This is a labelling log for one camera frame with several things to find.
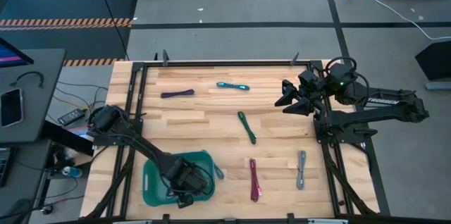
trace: keyboard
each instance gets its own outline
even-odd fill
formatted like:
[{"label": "keyboard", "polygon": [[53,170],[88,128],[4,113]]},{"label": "keyboard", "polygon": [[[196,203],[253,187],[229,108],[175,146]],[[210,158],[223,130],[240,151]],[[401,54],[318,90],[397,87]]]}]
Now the keyboard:
[{"label": "keyboard", "polygon": [[0,188],[6,184],[15,152],[16,149],[13,147],[0,148]]}]

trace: yellow cable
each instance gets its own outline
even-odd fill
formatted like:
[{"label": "yellow cable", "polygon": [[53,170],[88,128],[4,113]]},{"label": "yellow cable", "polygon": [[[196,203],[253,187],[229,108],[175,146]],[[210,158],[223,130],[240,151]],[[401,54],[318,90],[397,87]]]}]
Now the yellow cable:
[{"label": "yellow cable", "polygon": [[60,99],[60,98],[58,98],[58,97],[55,97],[55,96],[54,96],[54,98],[55,98],[56,100],[58,100],[58,101],[62,101],[63,103],[70,104],[70,105],[75,106],[75,107],[77,107],[77,108],[87,109],[87,107],[85,107],[85,106],[80,106],[80,105],[71,103],[70,101],[62,100],[62,99]]}]

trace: purple object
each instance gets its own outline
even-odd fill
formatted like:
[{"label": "purple object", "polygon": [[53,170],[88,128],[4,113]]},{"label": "purple object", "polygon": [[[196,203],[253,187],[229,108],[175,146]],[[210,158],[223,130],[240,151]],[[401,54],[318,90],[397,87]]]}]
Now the purple object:
[{"label": "purple object", "polygon": [[189,90],[182,91],[182,92],[161,93],[161,98],[169,98],[169,97],[176,97],[179,95],[193,95],[193,94],[194,94],[194,90],[189,89]]}]

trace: wheel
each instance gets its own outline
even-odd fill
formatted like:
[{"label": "wheel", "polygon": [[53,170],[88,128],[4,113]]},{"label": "wheel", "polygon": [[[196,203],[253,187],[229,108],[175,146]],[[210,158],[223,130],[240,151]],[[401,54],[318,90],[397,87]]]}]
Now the wheel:
[{"label": "wheel", "polygon": [[41,213],[44,215],[49,215],[53,211],[54,211],[54,206],[52,206],[52,205],[44,206],[41,209]]}]

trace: orange and black hazard tape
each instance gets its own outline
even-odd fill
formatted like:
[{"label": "orange and black hazard tape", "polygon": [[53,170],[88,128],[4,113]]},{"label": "orange and black hazard tape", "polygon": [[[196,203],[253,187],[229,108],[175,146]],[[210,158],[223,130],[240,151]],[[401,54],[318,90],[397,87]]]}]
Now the orange and black hazard tape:
[{"label": "orange and black hazard tape", "polygon": [[64,61],[64,66],[109,66],[123,58],[70,59]]},{"label": "orange and black hazard tape", "polygon": [[0,30],[63,30],[93,27],[132,27],[129,18],[84,18],[84,19],[3,19]]}]

